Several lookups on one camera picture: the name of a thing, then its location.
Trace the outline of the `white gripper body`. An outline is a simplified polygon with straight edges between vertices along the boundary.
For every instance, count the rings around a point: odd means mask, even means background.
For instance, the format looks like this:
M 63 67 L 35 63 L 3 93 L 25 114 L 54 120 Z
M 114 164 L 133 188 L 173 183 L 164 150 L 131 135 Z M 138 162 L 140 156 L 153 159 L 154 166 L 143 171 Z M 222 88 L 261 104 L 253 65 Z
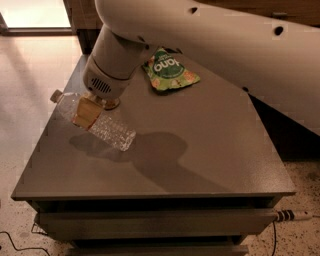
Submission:
M 85 65 L 83 82 L 92 94 L 105 100 L 119 98 L 130 83 L 129 80 L 120 80 L 105 74 L 92 56 L 89 56 Z

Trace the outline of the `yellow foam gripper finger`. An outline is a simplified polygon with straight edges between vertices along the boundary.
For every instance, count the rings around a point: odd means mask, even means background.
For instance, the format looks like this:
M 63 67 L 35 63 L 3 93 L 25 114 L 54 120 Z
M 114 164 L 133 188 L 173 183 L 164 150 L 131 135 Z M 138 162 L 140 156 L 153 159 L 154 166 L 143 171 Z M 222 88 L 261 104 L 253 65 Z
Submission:
M 102 111 L 102 105 L 97 103 L 92 95 L 84 94 L 79 99 L 72 122 L 76 126 L 89 130 Z

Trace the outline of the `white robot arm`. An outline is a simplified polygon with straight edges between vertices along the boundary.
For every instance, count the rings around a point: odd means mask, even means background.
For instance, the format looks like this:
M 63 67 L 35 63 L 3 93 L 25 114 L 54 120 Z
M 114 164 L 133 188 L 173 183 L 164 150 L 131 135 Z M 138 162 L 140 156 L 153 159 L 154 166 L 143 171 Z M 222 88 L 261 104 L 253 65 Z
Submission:
M 320 134 L 320 29 L 198 0 L 95 0 L 103 23 L 83 82 L 119 98 L 160 47 L 219 75 Z

